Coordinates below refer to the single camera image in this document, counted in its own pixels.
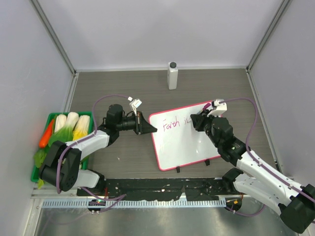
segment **gray floor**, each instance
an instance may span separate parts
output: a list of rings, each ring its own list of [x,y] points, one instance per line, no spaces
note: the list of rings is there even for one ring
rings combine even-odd
[[[90,111],[98,98],[113,93],[140,98],[139,110],[145,119],[155,112],[216,98],[253,98],[244,69],[180,70],[176,90],[168,89],[166,71],[90,72],[79,74],[71,111]],[[127,100],[105,99],[96,108],[98,124],[113,103],[121,104],[129,111]],[[254,119],[251,103],[229,103],[224,116],[233,125],[235,136],[245,141]],[[274,166],[260,119],[252,133],[250,146]],[[197,163],[182,167],[179,174],[175,170],[162,172],[158,169],[151,135],[136,136],[133,131],[121,132],[113,145],[95,152],[89,159],[89,168],[108,178],[221,177],[232,167],[219,158],[212,160],[210,166]]]
[[[241,212],[255,213],[261,204],[243,199]],[[296,236],[271,209],[242,217],[224,208],[112,209],[85,215],[86,209],[42,209],[35,236]],[[67,223],[56,225],[48,221]]]

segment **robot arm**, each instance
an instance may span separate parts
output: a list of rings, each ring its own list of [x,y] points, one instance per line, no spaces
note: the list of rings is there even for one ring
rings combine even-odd
[[[190,117],[195,130],[205,132],[221,157],[238,168],[222,177],[227,189],[256,198],[274,210],[289,228],[302,233],[315,219],[315,204],[298,191],[314,198],[315,188],[310,184],[303,187],[268,165],[253,150],[249,153],[246,144],[234,136],[228,120],[219,117],[226,110],[226,103],[216,100],[208,109]]]
[[[56,186],[58,160],[62,152],[71,146],[64,156],[65,161],[60,169],[60,190],[68,191],[72,187],[103,190],[104,176],[93,170],[80,170],[80,162],[98,149],[113,144],[119,137],[120,131],[133,130],[137,135],[157,132],[156,128],[146,122],[142,112],[137,111],[140,104],[139,99],[134,99],[130,103],[132,111],[127,115],[121,105],[111,105],[96,132],[76,141],[54,142],[39,169],[39,177]]]

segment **metal frame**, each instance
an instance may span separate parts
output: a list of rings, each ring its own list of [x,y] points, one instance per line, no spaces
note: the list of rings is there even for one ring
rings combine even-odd
[[[72,77],[72,81],[71,81],[71,84],[69,87],[68,96],[67,96],[67,99],[65,101],[63,112],[69,112],[70,111],[72,99],[74,96],[75,87],[77,86],[77,82],[78,82],[78,78],[79,78],[79,73],[75,73],[75,75]]]
[[[264,116],[264,110],[261,106],[261,100],[260,100],[260,97],[258,95],[258,91],[257,91],[257,88],[256,88],[256,85],[255,85],[255,82],[253,80],[253,77],[252,77],[252,68],[254,67],[257,59],[259,58],[259,55],[261,54],[262,50],[264,49],[264,47],[266,46],[267,42],[269,41],[272,33],[275,31],[276,27],[278,26],[282,16],[284,15],[284,13],[286,12],[286,10],[288,9],[288,7],[290,6],[292,0],[283,0],[282,3],[280,4],[274,18],[272,19],[265,35],[263,36],[262,40],[260,41],[248,67],[246,68],[246,73],[247,73],[247,77],[248,77],[248,80],[249,80],[249,83],[250,83],[250,86],[252,88],[252,93],[254,95],[254,99],[256,101],[256,104],[257,104],[257,107],[258,107],[258,111],[259,111],[259,114],[260,114],[260,117],[261,117],[261,121],[262,121],[262,125],[264,127],[264,130],[265,130],[265,133],[266,133],[266,136],[267,136],[267,140],[268,140],[268,143],[269,143],[269,147],[270,147],[270,150],[271,150],[271,153],[274,157],[274,160],[275,160],[275,163],[276,163],[276,167],[277,169],[281,172],[281,160],[279,159],[279,154],[274,146],[274,142],[273,142],[273,138],[269,132],[269,125],[268,125],[268,122],[266,121],[265,119],[265,116]]]
[[[51,37],[51,39],[53,40],[57,50],[59,51],[61,57],[64,59],[66,65],[68,66],[69,70],[71,71],[71,73],[73,75],[75,75],[75,69],[67,55],[67,53],[65,52],[60,40],[58,39],[58,36],[56,34],[56,32],[54,31],[53,27],[51,26],[45,12],[43,11],[43,8],[41,7],[41,5],[39,4],[38,0],[30,0],[31,4],[33,5],[35,11],[37,12],[39,18],[41,19],[44,27],[47,30],[47,33],[49,34],[49,36]]]
[[[257,58],[259,57],[261,51],[263,50],[263,48],[265,47],[266,43],[268,42],[270,36],[272,35],[273,31],[275,30],[275,28],[277,27],[281,17],[283,16],[283,14],[285,13],[285,11],[287,10],[287,8],[289,7],[290,3],[292,2],[292,0],[283,0],[282,3],[280,4],[274,18],[272,19],[270,25],[268,26],[267,31],[265,32],[265,35],[263,36],[263,38],[261,39],[248,67],[247,70],[250,72],[252,67],[254,66]]]

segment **carrot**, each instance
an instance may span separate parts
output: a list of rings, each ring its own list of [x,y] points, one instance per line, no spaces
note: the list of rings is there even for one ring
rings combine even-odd
[[[54,125],[54,119],[49,123],[49,125],[47,126],[47,129],[45,130],[43,136],[41,137],[38,143],[38,146],[40,148],[44,148],[48,144],[50,136],[53,134],[53,125]]]

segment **green basket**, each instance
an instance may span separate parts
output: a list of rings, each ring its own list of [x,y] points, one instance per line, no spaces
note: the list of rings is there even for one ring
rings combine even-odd
[[[94,127],[94,123],[93,123],[93,117],[92,117],[92,112],[77,112],[79,114],[79,116],[82,115],[87,115],[90,117],[90,125],[89,125],[89,134],[92,133],[93,131],[93,127]],[[68,115],[69,112],[64,112],[64,113],[51,113],[48,116],[46,125],[45,125],[45,129],[44,132],[47,128],[47,126],[49,125],[49,123],[52,121],[52,119],[55,117],[55,115],[60,115],[60,114],[64,114],[64,115]],[[89,163],[89,159],[88,158],[84,158],[84,161],[82,163],[82,170],[86,170],[88,168],[88,163]],[[39,168],[37,168],[35,165],[33,167],[33,171],[31,173],[31,181],[37,183],[38,182],[38,172],[39,172]]]

